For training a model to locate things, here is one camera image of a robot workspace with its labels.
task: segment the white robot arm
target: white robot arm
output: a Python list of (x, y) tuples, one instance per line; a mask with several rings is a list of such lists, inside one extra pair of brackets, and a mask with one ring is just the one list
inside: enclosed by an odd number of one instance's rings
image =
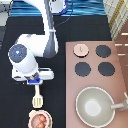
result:
[(12, 78), (16, 81), (27, 80), (28, 84), (42, 84), (43, 80), (54, 78), (49, 68), (39, 68), (35, 57), (52, 58), (58, 52), (58, 41), (48, 0), (24, 0), (35, 6), (42, 14), (45, 35), (22, 34), (9, 52), (13, 65)]

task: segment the bowl rim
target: bowl rim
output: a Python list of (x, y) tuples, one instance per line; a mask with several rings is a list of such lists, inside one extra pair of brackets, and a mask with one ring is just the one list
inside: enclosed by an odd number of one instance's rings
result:
[(79, 116), (79, 118), (80, 118), (85, 124), (87, 124), (87, 125), (90, 126), (90, 127), (94, 127), (94, 128), (102, 128), (102, 127), (105, 127), (105, 126), (109, 125), (109, 124), (112, 122), (112, 120), (114, 119), (114, 117), (115, 117), (115, 109), (113, 109), (113, 114), (112, 114), (111, 119), (110, 119), (107, 123), (105, 123), (105, 124), (103, 124), (103, 125), (91, 125), (91, 124), (89, 124), (88, 122), (86, 122), (86, 121), (81, 117), (81, 115), (79, 114), (78, 107), (77, 107), (78, 99), (79, 99), (80, 95), (81, 95), (84, 91), (89, 90), (89, 89), (98, 89), (98, 90), (103, 91), (105, 94), (108, 95), (108, 97), (109, 97), (110, 100), (112, 101), (112, 104), (114, 104), (114, 100), (113, 100), (112, 97), (108, 94), (108, 92), (105, 91), (104, 89), (102, 89), (102, 88), (100, 88), (100, 87), (93, 87), (93, 86), (92, 86), (92, 87), (86, 87), (86, 88), (82, 89), (82, 91), (80, 91), (80, 93), (77, 95), (77, 98), (76, 98), (76, 104), (75, 104), (75, 105), (76, 105), (76, 112), (77, 112), (77, 115)]

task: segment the black tabletop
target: black tabletop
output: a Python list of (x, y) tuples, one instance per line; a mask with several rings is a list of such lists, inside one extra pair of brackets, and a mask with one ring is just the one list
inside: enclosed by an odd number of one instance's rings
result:
[[(67, 17), (55, 16), (55, 25)], [(111, 40), (107, 16), (71, 17), (57, 29), (59, 52), (52, 59), (37, 57), (40, 67), (51, 68), (55, 78), (44, 81), (41, 94), (43, 108), (53, 118), (53, 128), (66, 128), (66, 64), (65, 43), (68, 41)], [(11, 78), (12, 65), (8, 50), (21, 34), (44, 34), (41, 17), (9, 17), (2, 49), (0, 50), (0, 127), (28, 128), (29, 112), (33, 110), (34, 86), (16, 85)]]

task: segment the small brown object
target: small brown object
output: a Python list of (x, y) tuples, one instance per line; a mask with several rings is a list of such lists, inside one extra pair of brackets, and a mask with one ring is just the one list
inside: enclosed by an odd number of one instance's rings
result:
[(44, 115), (39, 115), (39, 119), (42, 122), (45, 122), (46, 121), (46, 117)]
[(36, 128), (45, 128), (45, 125), (44, 125), (43, 122), (41, 122), (40, 124), (38, 124), (38, 125), (36, 126)]
[(77, 44), (74, 46), (74, 54), (78, 57), (85, 57), (89, 53), (89, 49), (85, 44)]

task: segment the black surface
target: black surface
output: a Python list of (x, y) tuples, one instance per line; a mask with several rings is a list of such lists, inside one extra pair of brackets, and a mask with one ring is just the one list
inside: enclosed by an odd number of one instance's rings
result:
[(4, 39), (5, 30), (6, 30), (5, 26), (0, 26), (0, 47)]
[(98, 66), (100, 74), (103, 76), (112, 76), (115, 73), (114, 66), (109, 62), (102, 62)]
[(111, 49), (106, 45), (99, 45), (96, 48), (96, 54), (102, 58), (106, 58), (111, 55)]
[(75, 66), (75, 72), (77, 75), (84, 77), (88, 76), (91, 71), (91, 68), (88, 63), (86, 62), (79, 62)]
[[(55, 25), (67, 17), (54, 17)], [(66, 58), (65, 43), (68, 41), (110, 41), (107, 16), (72, 17), (57, 28), (59, 52), (52, 59), (36, 58), (42, 68), (51, 68), (55, 78), (44, 81), (41, 94), (43, 109), (53, 117), (53, 128), (66, 128)], [(0, 50), (0, 127), (28, 128), (28, 114), (32, 107), (34, 86), (15, 85), (11, 79), (12, 65), (8, 51), (20, 34), (43, 34), (41, 17), (9, 17), (2, 49)]]

